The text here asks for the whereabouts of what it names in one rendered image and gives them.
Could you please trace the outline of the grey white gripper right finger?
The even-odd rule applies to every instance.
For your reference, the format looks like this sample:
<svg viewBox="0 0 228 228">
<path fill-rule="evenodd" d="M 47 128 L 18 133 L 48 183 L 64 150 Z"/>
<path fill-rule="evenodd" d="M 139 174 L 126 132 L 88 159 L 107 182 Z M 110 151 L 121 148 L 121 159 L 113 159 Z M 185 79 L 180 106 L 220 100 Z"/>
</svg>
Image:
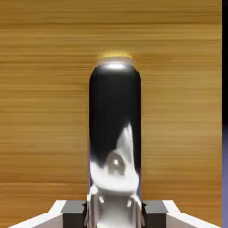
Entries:
<svg viewBox="0 0 228 228">
<path fill-rule="evenodd" d="M 142 203 L 141 228 L 221 228 L 204 220 L 182 213 L 172 200 L 153 200 Z"/>
</svg>

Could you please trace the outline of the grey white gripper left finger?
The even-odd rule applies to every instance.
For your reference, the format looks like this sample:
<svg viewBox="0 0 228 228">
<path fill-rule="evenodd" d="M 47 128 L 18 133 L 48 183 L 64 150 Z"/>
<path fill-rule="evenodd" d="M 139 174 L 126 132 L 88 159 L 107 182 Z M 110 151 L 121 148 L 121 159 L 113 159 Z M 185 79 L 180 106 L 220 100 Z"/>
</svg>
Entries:
<svg viewBox="0 0 228 228">
<path fill-rule="evenodd" d="M 84 228 L 85 201 L 57 200 L 47 213 L 8 228 Z"/>
</svg>

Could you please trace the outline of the light wood cabinet door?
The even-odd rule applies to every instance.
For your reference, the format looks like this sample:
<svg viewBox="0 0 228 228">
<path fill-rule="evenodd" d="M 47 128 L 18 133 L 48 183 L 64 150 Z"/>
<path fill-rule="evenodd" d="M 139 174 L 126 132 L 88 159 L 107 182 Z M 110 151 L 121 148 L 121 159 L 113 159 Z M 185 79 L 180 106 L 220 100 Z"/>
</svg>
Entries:
<svg viewBox="0 0 228 228">
<path fill-rule="evenodd" d="M 88 82 L 142 80 L 142 198 L 222 225 L 222 0 L 0 0 L 0 228 L 88 192 Z"/>
</svg>

